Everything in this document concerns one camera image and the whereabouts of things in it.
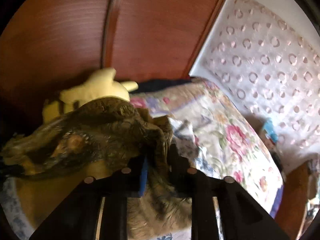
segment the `pink flower pattern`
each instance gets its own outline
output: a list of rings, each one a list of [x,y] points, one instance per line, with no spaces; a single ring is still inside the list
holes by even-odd
[[[143,98],[131,98],[130,104],[133,105],[135,108],[147,108]]]
[[[260,179],[260,187],[262,189],[263,192],[266,192],[267,189],[268,189],[268,183],[267,183],[267,180],[266,180],[266,176],[263,176],[261,179]]]
[[[169,98],[164,97],[164,98],[162,98],[162,100],[164,101],[164,103],[166,105],[170,103],[170,99]]]
[[[195,136],[195,145],[199,147],[199,138]]]
[[[233,177],[236,179],[236,181],[237,181],[238,183],[241,183],[242,180],[243,180],[243,174],[242,174],[241,171],[235,171],[235,172],[233,173]]]
[[[242,161],[242,156],[246,155],[246,147],[248,146],[245,134],[239,126],[235,125],[228,125],[226,127],[226,133],[231,150],[233,150],[239,156],[239,160]]]

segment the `dark blue fabric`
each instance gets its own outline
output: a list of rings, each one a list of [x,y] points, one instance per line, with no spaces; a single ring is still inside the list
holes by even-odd
[[[276,214],[279,210],[279,206],[282,200],[282,194],[283,194],[283,185],[281,186],[281,188],[278,189],[277,194],[276,194],[276,198],[275,201],[273,203],[271,212],[270,212],[270,216],[272,216],[273,218],[276,217]]]
[[[142,197],[144,194],[144,191],[146,190],[147,186],[147,177],[148,177],[148,161],[147,157],[145,157],[141,174],[140,174],[140,189],[139,189],[139,196]]]
[[[191,80],[188,79],[176,79],[176,80],[169,80],[169,79],[152,79],[146,82],[138,83],[139,88],[131,94],[138,94],[138,93],[150,93],[150,92],[157,92],[162,89],[166,89],[168,87],[183,85],[186,83],[191,83]]]

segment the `blue strip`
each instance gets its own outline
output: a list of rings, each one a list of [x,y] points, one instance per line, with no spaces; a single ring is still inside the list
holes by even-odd
[[[273,203],[273,206],[272,206],[272,209],[270,212],[270,216],[272,216],[273,218],[276,217],[276,214],[279,210],[279,207],[281,204],[281,199],[282,199],[282,194],[283,194],[283,185],[277,191],[276,198],[275,198],[275,201]]]
[[[145,157],[142,165],[142,169],[141,169],[141,174],[140,174],[139,197],[142,197],[144,194],[144,191],[146,190],[147,176],[148,176],[148,161],[147,161],[147,157]]]

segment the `blue object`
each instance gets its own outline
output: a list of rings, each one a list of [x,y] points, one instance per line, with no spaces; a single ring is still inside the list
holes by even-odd
[[[148,161],[147,161],[147,157],[144,157],[144,162],[143,162],[141,174],[140,174],[140,189],[139,189],[140,197],[143,196],[144,191],[146,190],[147,177],[148,177]]]
[[[271,119],[268,119],[262,127],[263,130],[267,132],[267,134],[270,136],[271,140],[276,144],[278,141],[278,135],[275,133],[275,130],[273,128],[273,124]]]
[[[276,214],[279,210],[279,207],[280,207],[280,203],[281,203],[281,200],[282,200],[282,195],[283,195],[283,185],[278,188],[278,191],[277,191],[277,194],[276,194],[276,198],[275,198],[275,201],[273,203],[273,206],[272,206],[272,209],[271,209],[271,212],[270,212],[270,216],[272,218],[275,218],[276,217]]]

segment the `bed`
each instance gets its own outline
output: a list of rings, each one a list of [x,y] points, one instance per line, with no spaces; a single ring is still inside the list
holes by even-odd
[[[137,82],[154,78],[188,78],[225,2],[3,1],[6,6],[0,10],[3,19],[0,25],[1,143],[14,132],[31,133],[41,124],[41,110],[46,98],[54,96],[56,91],[82,83],[96,69],[114,67],[118,80]],[[187,141],[189,148],[200,156],[195,162],[199,169],[210,176],[223,177],[228,174],[235,177],[267,212],[271,212],[276,192],[282,184],[279,171],[244,119],[243,112],[241,115],[226,96],[236,104],[225,84],[219,83],[219,80],[215,82],[220,88],[213,83],[196,81],[152,95],[134,94],[132,104],[148,108],[154,116],[169,114],[173,127],[182,125],[188,132],[185,138],[176,134],[175,140],[181,149],[188,148],[181,140]],[[176,97],[175,93],[181,93],[184,97]],[[194,107],[194,113],[186,111],[186,107]],[[250,117],[256,116],[249,112],[246,118],[249,120]],[[202,133],[206,129],[212,132],[214,144]],[[253,153],[248,154],[244,145]],[[201,149],[204,146],[209,149],[207,152]],[[221,151],[222,148],[231,149],[233,153]],[[213,149],[219,152],[218,156],[209,156],[208,152]],[[257,160],[261,160],[263,167],[251,173],[252,163]],[[206,168],[208,165],[213,165],[212,169]],[[304,205],[306,188],[299,192],[301,198],[294,189],[301,186],[295,182],[297,178],[304,183],[307,170],[303,169],[298,174],[302,177],[293,176],[292,194],[286,194],[284,187],[283,203],[295,203],[293,199],[300,199]],[[290,181],[288,176],[287,185],[292,185]],[[13,182],[9,182],[6,182],[6,190],[3,191],[6,193],[2,192],[2,199],[9,203],[10,208],[7,206],[4,209],[14,231],[20,232],[21,235],[18,235],[23,238],[32,229],[27,227],[29,231],[23,233],[20,230],[28,221],[15,215],[21,214],[21,210]],[[10,217],[8,209],[11,207],[15,208],[12,208]],[[282,213],[288,212],[288,209],[291,210],[292,205],[287,205]],[[2,219],[1,224],[5,224],[6,228],[4,232],[8,232],[4,216]],[[172,239],[178,235],[163,236],[162,239]]]

